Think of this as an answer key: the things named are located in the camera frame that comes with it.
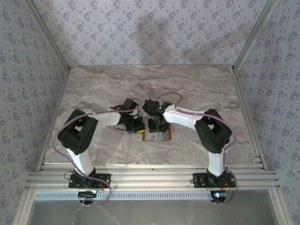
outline wallpaper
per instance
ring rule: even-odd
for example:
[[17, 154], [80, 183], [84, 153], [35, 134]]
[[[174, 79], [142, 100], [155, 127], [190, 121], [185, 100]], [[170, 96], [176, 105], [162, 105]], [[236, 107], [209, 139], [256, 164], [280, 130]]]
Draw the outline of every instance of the wallpaper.
[[239, 71], [268, 163], [300, 224], [300, 2], [274, 9]]
[[36, 0], [68, 64], [233, 64], [264, 0]]
[[12, 224], [64, 80], [21, 0], [0, 0], [0, 224]]

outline wall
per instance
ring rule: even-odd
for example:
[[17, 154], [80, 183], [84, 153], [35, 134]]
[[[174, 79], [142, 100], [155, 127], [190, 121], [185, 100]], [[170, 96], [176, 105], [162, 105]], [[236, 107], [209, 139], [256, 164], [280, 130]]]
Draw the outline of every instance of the wall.
[[0, 0], [0, 224], [11, 224], [65, 75], [20, 0]]
[[300, 3], [274, 9], [239, 70], [266, 158], [300, 224]]
[[263, 0], [36, 0], [68, 64], [233, 64]]

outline marble tabletop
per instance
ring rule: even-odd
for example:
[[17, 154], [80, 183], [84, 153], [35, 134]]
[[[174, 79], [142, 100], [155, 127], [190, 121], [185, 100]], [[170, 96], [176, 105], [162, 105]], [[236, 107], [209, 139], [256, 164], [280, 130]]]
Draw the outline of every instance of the marble tabletop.
[[[233, 86], [229, 66], [80, 66], [71, 68], [52, 135], [79, 108], [94, 112], [122, 104], [126, 98], [155, 98], [175, 91], [183, 96], [180, 107], [206, 111], [216, 109], [235, 129], [238, 140], [227, 155], [229, 165], [250, 165], [253, 151]], [[175, 103], [168, 95], [163, 101]], [[67, 152], [56, 139], [55, 146]], [[170, 141], [143, 142], [141, 134], [127, 134], [113, 127], [97, 128], [88, 148], [95, 165], [169, 164], [207, 165], [208, 152], [197, 133], [172, 124]], [[44, 162], [67, 163], [48, 145]]]

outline white vent strip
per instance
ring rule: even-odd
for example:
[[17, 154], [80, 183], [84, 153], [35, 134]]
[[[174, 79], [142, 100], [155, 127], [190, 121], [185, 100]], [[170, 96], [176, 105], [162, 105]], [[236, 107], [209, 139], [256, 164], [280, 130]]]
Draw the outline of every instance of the white vent strip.
[[[36, 201], [78, 200], [78, 192], [43, 192], [37, 191]], [[108, 193], [97, 193], [97, 200], [104, 200]], [[111, 201], [122, 200], [207, 200], [210, 191], [118, 191], [112, 193]]]

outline patterned wallpaper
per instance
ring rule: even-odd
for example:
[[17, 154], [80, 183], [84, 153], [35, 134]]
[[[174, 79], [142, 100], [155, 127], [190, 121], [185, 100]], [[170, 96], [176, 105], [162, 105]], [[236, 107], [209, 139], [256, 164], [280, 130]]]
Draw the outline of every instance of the patterned wallpaper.
[[36, 0], [70, 66], [233, 64], [264, 0]]
[[300, 2], [282, 0], [239, 71], [268, 163], [300, 225]]
[[0, 224], [39, 160], [63, 70], [21, 0], [0, 0]]

